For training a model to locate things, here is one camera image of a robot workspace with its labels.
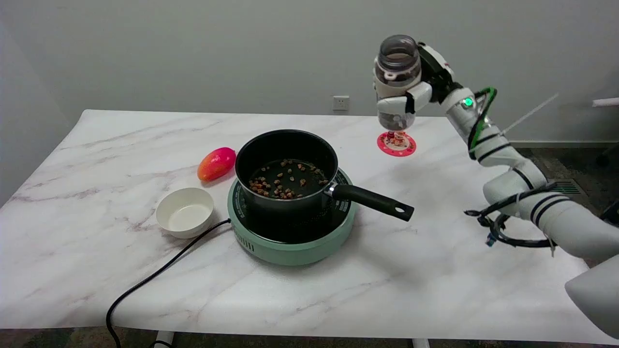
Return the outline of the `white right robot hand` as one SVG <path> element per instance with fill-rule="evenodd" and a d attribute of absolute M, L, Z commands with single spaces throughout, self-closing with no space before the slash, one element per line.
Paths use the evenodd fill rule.
<path fill-rule="evenodd" d="M 374 60 L 374 91 L 381 113 L 414 115 L 430 103 L 442 103 L 460 87 L 436 49 L 405 35 L 387 38 Z"/>

